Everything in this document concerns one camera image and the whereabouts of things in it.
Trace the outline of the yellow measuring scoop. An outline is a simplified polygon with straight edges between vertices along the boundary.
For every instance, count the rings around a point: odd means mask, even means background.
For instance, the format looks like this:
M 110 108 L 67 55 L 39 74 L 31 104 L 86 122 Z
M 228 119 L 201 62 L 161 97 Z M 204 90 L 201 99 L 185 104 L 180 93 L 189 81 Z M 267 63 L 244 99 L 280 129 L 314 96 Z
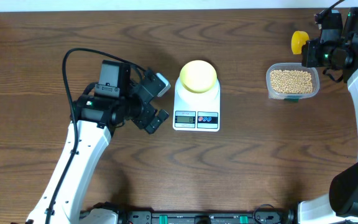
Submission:
M 305 31 L 295 31 L 291 37 L 291 51 L 294 55 L 300 55 L 302 53 L 302 46 L 309 41 L 309 35 Z

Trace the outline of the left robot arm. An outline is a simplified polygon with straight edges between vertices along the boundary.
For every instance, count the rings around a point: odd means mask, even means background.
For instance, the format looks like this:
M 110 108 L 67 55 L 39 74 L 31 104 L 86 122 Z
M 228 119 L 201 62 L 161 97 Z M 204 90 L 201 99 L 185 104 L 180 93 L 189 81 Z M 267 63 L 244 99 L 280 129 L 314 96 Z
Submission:
M 170 88 L 169 81 L 152 70 L 125 62 L 102 62 L 99 81 L 89 84 L 74 101 L 72 121 L 57 166 L 27 223 L 124 223 L 107 205 L 82 212 L 94 170 L 117 128 L 132 121 L 154 133 L 169 117 L 151 101 Z

